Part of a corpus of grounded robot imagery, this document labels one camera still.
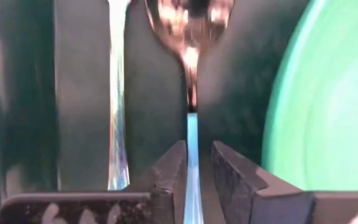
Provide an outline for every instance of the spoon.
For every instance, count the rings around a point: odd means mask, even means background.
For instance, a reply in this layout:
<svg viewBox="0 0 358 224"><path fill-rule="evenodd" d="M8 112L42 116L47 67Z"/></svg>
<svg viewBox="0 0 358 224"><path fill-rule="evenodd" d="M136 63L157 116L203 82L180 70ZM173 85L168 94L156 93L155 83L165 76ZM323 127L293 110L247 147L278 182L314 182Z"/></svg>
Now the spoon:
<svg viewBox="0 0 358 224"><path fill-rule="evenodd" d="M130 0L108 0L110 23L109 190L129 185L124 142L124 28Z"/></svg>
<svg viewBox="0 0 358 224"><path fill-rule="evenodd" d="M203 223L198 170L197 67L200 53L210 49L224 30L234 0L211 0L205 10L196 1L145 0L155 35L182 62L188 103L188 180L185 223Z"/></svg>

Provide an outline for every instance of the metal spoon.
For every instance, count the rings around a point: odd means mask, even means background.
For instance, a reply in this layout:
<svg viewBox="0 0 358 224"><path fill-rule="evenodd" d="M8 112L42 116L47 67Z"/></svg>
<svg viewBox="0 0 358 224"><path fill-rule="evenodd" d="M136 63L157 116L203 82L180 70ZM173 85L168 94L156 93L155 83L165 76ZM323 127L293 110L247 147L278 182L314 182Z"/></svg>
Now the metal spoon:
<svg viewBox="0 0 358 224"><path fill-rule="evenodd" d="M145 0L156 36L181 60L188 102L188 182L185 222L203 223L198 170L197 66L200 53L210 49L227 27L234 0L212 0L204 11L195 2Z"/></svg>
<svg viewBox="0 0 358 224"><path fill-rule="evenodd" d="M130 0L108 0L110 10L110 158L109 190L129 184L124 142L124 27Z"/></svg>

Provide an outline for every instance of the spoon handle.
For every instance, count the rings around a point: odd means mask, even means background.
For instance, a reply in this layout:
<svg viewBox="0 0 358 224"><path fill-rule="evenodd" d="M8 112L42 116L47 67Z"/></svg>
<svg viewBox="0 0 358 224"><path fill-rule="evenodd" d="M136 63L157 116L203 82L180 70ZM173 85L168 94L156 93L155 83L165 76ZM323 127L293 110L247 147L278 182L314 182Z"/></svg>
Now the spoon handle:
<svg viewBox="0 0 358 224"><path fill-rule="evenodd" d="M109 0L110 22L110 158L109 190L129 184L124 142L124 27L129 1Z"/></svg>

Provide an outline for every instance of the shiny metal surface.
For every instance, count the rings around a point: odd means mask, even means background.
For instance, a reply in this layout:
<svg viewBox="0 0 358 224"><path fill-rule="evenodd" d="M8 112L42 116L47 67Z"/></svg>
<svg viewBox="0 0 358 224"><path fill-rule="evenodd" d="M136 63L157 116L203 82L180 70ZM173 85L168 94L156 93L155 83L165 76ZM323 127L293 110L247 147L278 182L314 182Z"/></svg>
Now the shiny metal surface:
<svg viewBox="0 0 358 224"><path fill-rule="evenodd" d="M124 28L130 1L108 0L110 23L110 158L109 190L129 184L124 140Z"/></svg>
<svg viewBox="0 0 358 224"><path fill-rule="evenodd" d="M50 1L0 1L0 204L57 189Z"/></svg>
<svg viewBox="0 0 358 224"><path fill-rule="evenodd" d="M226 29L234 0L212 0L205 11L188 1L145 1L154 32L183 63L189 111L195 112L198 58Z"/></svg>

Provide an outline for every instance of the green plate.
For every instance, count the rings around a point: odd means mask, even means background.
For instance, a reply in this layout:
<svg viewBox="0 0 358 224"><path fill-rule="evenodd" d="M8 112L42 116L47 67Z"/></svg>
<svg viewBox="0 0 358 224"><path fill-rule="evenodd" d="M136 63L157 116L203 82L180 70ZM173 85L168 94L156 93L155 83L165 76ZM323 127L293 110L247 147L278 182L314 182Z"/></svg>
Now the green plate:
<svg viewBox="0 0 358 224"><path fill-rule="evenodd" d="M274 84L262 166L303 190L358 190L358 0L305 11Z"/></svg>

